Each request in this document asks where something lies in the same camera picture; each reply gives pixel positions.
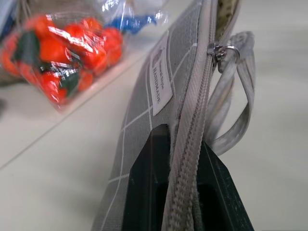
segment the green leaf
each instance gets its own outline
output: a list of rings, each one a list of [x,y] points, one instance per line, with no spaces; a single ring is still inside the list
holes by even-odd
[[[67,97],[70,97],[78,90],[79,69],[63,69],[61,70],[60,88],[67,90]]]
[[[18,40],[16,51],[13,54],[13,61],[38,66],[39,65],[40,43],[34,31],[24,32]]]

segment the white floor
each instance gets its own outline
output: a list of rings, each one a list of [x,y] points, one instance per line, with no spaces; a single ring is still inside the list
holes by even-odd
[[[170,0],[170,23],[189,1]],[[308,1],[246,0],[235,32],[256,35],[251,126],[221,159],[256,231],[308,230]],[[0,230],[88,231],[98,210],[132,88],[164,27],[64,112],[32,87],[0,89]],[[240,82],[225,128],[245,104]]]

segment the zipper slider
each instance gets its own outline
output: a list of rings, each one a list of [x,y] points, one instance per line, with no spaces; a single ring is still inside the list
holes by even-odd
[[[235,62],[239,62],[241,59],[240,51],[234,46],[219,46],[216,43],[210,43],[207,47],[207,54],[210,54],[213,58],[214,66],[218,65],[218,71],[223,72],[221,69],[221,60],[227,55],[227,50],[231,50],[235,53]]]

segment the gray pouch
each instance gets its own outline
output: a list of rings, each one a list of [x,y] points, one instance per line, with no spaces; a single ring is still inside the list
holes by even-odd
[[[233,147],[247,130],[254,101],[254,36],[230,38],[241,0],[195,0],[146,59],[120,133],[114,166],[93,231],[121,230],[129,171],[151,130],[170,128],[170,175],[162,230],[202,230],[196,172],[202,139],[216,154]],[[222,73],[209,97],[213,71]],[[247,106],[217,137],[238,73]]]

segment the grid pattern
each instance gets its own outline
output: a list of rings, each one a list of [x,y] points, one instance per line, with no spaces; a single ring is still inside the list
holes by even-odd
[[[141,69],[122,124],[110,180],[92,231],[121,229],[132,165],[153,128],[160,124],[168,124],[171,128],[176,126],[196,54],[200,9],[200,1],[196,0],[169,29],[167,68],[173,97],[156,116],[153,116],[149,83],[149,58]]]

